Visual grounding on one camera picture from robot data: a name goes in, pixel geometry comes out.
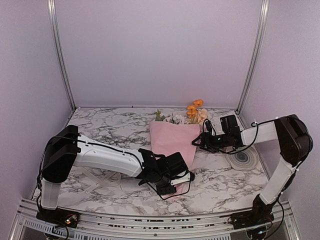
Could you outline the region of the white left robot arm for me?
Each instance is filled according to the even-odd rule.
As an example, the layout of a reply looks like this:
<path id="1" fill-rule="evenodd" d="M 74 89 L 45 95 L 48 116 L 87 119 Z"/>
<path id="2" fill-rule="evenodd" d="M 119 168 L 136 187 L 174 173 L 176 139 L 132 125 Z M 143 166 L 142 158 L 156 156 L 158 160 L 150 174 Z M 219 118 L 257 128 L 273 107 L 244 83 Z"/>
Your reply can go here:
<path id="1" fill-rule="evenodd" d="M 81 133 L 76 125 L 68 125 L 51 137 L 43 151 L 37 187 L 44 215 L 53 223 L 63 219 L 58 208 L 60 188 L 72 167 L 90 167 L 117 172 L 149 185 L 159 197 L 177 197 L 176 185 L 195 179 L 180 152 L 155 154 L 150 150 L 125 149 L 95 141 Z"/>

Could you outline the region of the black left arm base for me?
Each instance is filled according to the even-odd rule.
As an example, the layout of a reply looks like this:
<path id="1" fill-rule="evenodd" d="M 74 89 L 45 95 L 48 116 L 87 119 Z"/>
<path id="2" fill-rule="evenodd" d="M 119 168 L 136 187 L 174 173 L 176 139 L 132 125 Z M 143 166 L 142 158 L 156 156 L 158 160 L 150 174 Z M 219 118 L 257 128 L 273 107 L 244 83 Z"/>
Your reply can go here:
<path id="1" fill-rule="evenodd" d="M 40 209 L 37 211 L 36 218 L 38 220 L 58 224 L 61 226 L 77 228 L 80 219 L 80 213 L 59 207 L 54 210 L 40 207 Z"/>

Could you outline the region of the white flower bunch green leaves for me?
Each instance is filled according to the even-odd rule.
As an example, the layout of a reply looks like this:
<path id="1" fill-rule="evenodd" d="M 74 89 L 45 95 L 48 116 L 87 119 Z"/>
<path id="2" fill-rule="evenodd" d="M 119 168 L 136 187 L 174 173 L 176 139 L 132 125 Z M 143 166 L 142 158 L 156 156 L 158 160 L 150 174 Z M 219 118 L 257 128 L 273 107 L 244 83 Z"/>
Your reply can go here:
<path id="1" fill-rule="evenodd" d="M 175 125 L 187 125 L 190 123 L 186 119 L 186 117 L 181 114 L 172 113 L 171 115 L 165 116 L 164 114 L 162 114 L 162 112 L 159 109 L 155 111 L 154 114 L 155 114 L 154 121 L 156 122 L 167 122 Z"/>

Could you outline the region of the peach flower long green stem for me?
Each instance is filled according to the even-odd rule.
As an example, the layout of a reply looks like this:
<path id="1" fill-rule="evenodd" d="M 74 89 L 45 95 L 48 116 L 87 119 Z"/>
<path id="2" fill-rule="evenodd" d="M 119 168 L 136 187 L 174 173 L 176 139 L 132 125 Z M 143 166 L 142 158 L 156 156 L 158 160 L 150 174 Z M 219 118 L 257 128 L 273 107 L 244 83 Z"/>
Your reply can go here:
<path id="1" fill-rule="evenodd" d="M 208 118 L 208 111 L 205 108 L 199 109 L 197 111 L 197 123 L 199 125 L 202 125 L 207 118 Z"/>

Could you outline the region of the orange flower stem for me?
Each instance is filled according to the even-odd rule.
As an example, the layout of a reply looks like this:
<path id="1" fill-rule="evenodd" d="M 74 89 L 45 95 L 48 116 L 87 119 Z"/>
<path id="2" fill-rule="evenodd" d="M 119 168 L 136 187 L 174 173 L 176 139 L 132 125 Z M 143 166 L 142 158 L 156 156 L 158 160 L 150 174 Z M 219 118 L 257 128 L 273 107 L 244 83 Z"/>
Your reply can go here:
<path id="1" fill-rule="evenodd" d="M 193 101 L 192 105 L 187 107 L 186 115 L 189 118 L 191 124 L 198 124 L 202 118 L 202 112 L 200 107 L 202 107 L 204 101 L 202 99 L 196 99 Z"/>

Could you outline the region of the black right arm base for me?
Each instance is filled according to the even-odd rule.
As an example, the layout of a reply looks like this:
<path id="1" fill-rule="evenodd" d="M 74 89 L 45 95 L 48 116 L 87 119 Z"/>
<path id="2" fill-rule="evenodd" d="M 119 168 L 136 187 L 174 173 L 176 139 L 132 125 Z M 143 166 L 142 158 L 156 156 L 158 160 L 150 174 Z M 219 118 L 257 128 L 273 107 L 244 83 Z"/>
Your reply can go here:
<path id="1" fill-rule="evenodd" d="M 235 230 L 271 222 L 275 219 L 272 214 L 275 203 L 265 204 L 258 194 L 252 202 L 251 210 L 231 214 L 228 222 Z"/>

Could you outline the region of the pink wrapping paper sheet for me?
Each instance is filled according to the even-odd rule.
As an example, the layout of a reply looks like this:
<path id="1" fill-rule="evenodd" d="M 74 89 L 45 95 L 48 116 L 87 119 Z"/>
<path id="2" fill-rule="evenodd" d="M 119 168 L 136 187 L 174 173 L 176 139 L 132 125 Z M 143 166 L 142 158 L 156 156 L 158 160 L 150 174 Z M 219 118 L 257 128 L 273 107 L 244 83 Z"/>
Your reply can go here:
<path id="1" fill-rule="evenodd" d="M 181 153 L 187 167 L 191 169 L 196 147 L 192 141 L 200 135 L 199 124 L 174 124 L 152 121 L 149 124 L 151 151 L 165 156 Z"/>

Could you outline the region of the cream ribbon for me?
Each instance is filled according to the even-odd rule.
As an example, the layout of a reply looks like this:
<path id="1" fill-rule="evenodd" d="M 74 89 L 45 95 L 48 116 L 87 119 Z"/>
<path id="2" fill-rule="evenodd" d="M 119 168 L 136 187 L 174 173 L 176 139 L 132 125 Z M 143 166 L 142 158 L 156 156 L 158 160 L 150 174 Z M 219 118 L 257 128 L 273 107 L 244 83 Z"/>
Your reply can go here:
<path id="1" fill-rule="evenodd" d="M 81 170 L 85 176 L 94 182 L 94 184 L 83 191 L 85 194 L 89 194 L 98 187 L 117 187 L 121 184 L 121 174 L 119 172 L 109 171 L 107 174 L 96 176 L 84 167 Z"/>

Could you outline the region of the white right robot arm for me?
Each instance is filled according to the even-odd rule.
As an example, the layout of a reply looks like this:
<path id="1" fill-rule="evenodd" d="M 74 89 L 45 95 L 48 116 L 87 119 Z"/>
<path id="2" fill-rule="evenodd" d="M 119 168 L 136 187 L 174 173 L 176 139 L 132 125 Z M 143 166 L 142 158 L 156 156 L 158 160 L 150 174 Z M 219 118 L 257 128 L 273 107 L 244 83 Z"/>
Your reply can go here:
<path id="1" fill-rule="evenodd" d="M 286 115 L 241 129 L 237 117 L 220 118 L 222 133 L 215 133 L 209 120 L 204 121 L 202 133 L 191 143 L 211 153 L 236 155 L 256 144 L 277 142 L 278 163 L 267 185 L 257 197 L 257 203 L 248 212 L 247 219 L 258 224 L 267 216 L 265 206 L 276 202 L 281 193 L 291 184 L 300 165 L 313 149 L 313 139 L 306 124 L 296 115 Z"/>

